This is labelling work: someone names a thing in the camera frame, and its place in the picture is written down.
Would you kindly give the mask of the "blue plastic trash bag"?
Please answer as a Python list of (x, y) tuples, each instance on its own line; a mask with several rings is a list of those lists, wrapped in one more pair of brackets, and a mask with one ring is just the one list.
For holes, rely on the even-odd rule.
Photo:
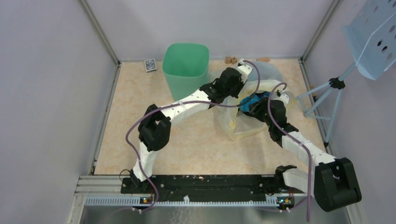
[(245, 113), (250, 112), (250, 108), (249, 108), (250, 105), (259, 102), (262, 98), (268, 98), (269, 94), (270, 94), (269, 92), (264, 91), (264, 92), (261, 92), (261, 93), (256, 93), (250, 100), (249, 100), (249, 97), (244, 98), (241, 101), (241, 103), (242, 104), (245, 103), (245, 102), (246, 103), (239, 107), (239, 111), (242, 111), (242, 112), (245, 112)]

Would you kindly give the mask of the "clear yellow-edged plastic bag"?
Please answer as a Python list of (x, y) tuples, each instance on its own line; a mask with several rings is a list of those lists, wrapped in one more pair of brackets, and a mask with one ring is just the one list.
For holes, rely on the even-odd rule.
[[(281, 72), (274, 65), (268, 62), (259, 61), (254, 62), (254, 64), (260, 73), (260, 85), (256, 93), (257, 95), (269, 94), (277, 84), (283, 82)], [(223, 104), (238, 105), (243, 101), (246, 101), (250, 95), (256, 91), (257, 83), (257, 70), (253, 69), (248, 76), (247, 83), (239, 93), (239, 97), (227, 97)], [(244, 114), (244, 112), (238, 107), (216, 107), (214, 119), (216, 124), (220, 126), (221, 131), (223, 131), (231, 140), (243, 139), (261, 131), (265, 127), (263, 122)]]

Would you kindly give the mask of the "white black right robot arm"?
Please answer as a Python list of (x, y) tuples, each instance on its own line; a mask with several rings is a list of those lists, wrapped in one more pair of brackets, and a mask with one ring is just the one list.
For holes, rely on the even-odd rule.
[(330, 212), (362, 200), (353, 163), (319, 149), (287, 121), (288, 96), (253, 97), (239, 108), (246, 116), (267, 125), (271, 139), (292, 152), (308, 166), (308, 172), (294, 165), (279, 166), (274, 187), (279, 192), (296, 188), (315, 198), (320, 208)]

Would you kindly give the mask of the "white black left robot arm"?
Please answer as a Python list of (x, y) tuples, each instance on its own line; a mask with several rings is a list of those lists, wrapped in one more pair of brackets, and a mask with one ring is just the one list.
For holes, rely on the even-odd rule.
[(251, 72), (252, 67), (248, 65), (226, 68), (219, 78), (202, 85), (191, 95), (170, 105), (158, 107), (152, 104), (147, 108), (136, 124), (139, 132), (138, 158), (130, 174), (132, 187), (137, 192), (144, 193), (149, 189), (149, 177), (157, 152), (168, 144), (172, 126), (197, 112), (214, 106), (224, 107), (226, 98), (238, 97)]

